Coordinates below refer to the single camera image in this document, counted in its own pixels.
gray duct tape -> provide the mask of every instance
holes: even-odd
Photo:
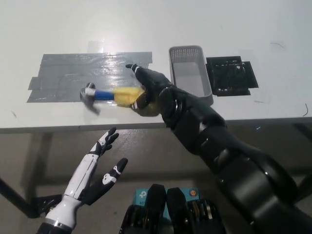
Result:
[[[33,90],[27,102],[78,102],[79,92],[71,89]]]
[[[80,76],[66,75],[57,78],[38,78],[34,77],[31,81],[29,90],[54,90],[54,89],[72,89],[80,90],[87,83],[94,83],[97,89],[112,89],[114,87],[133,87],[139,86],[138,80],[131,76]]]
[[[42,65],[95,65],[106,66],[127,63],[152,63],[152,52],[125,52],[101,54],[43,55]]]
[[[39,75],[29,84],[33,91],[27,102],[80,101],[80,90],[89,82],[102,90],[140,86],[125,65],[148,68],[150,62],[151,52],[43,55]]]
[[[28,86],[28,90],[38,90],[40,89],[41,78],[32,77]]]

wire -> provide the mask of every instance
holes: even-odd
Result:
[[[306,104],[306,108],[307,108],[307,112],[306,112],[302,117],[306,116],[306,115],[309,113],[309,109],[308,109],[307,104]]]

robotic finger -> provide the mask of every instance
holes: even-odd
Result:
[[[127,163],[128,159],[122,158],[109,173],[104,175],[103,179],[99,179],[90,186],[87,193],[83,195],[81,202],[91,206],[100,197],[106,194],[115,185]]]

gray floor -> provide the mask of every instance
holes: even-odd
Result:
[[[312,144],[290,125],[229,126],[239,138],[270,153],[299,182],[312,171]],[[216,191],[213,177],[199,157],[188,153],[168,129],[121,130],[113,149],[97,167],[100,177],[122,157],[124,174],[101,200],[78,211],[75,234],[118,233],[136,188],[161,183],[195,186],[217,202],[230,233],[248,233],[236,211]],[[103,131],[0,135],[0,177],[25,198],[63,193],[66,183]],[[298,204],[312,215],[312,198]],[[0,233],[32,234],[44,218],[27,219],[0,196]]]

robotic hand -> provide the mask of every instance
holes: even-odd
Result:
[[[220,191],[257,233],[312,233],[312,219],[294,206],[296,183],[275,160],[230,134],[213,108],[163,74],[136,64],[126,67],[146,89],[133,108],[157,104],[167,127],[203,159]]]
[[[121,159],[103,179],[91,186],[90,180],[98,159],[112,148],[112,143],[118,137],[115,131],[116,128],[112,128],[106,132],[83,157],[68,183],[62,201],[47,214],[37,234],[70,234],[76,225],[77,209],[83,204],[92,205],[113,187],[128,162],[126,158]]]

